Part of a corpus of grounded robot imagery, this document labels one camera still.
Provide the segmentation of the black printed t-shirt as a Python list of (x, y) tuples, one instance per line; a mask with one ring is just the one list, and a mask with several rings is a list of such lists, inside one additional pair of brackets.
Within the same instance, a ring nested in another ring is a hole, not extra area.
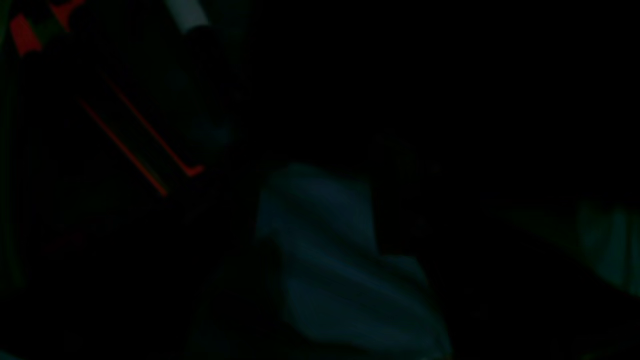
[(274, 167), (369, 177), (455, 359), (639, 358), (637, 0), (206, 0)]

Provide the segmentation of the teal table cloth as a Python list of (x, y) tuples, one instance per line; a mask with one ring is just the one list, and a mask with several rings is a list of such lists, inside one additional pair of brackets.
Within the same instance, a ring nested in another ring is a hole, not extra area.
[(291, 164), (260, 189), (257, 242), (274, 245), (283, 317), (319, 346), (375, 360), (443, 360), (450, 337), (418, 260), (382, 255), (370, 184)]

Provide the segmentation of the orange black utility knife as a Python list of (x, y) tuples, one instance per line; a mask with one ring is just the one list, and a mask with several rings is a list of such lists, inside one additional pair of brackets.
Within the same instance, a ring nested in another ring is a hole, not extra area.
[(80, 107), (163, 198), (199, 177), (158, 130), (153, 109), (102, 32), (86, 0), (9, 0), (7, 30), (29, 76), (46, 100)]

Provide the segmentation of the white black marker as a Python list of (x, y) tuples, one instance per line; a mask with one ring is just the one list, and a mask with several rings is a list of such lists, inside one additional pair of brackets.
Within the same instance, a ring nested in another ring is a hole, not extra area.
[(199, 0), (165, 0), (164, 4), (190, 54), (222, 53), (217, 31)]

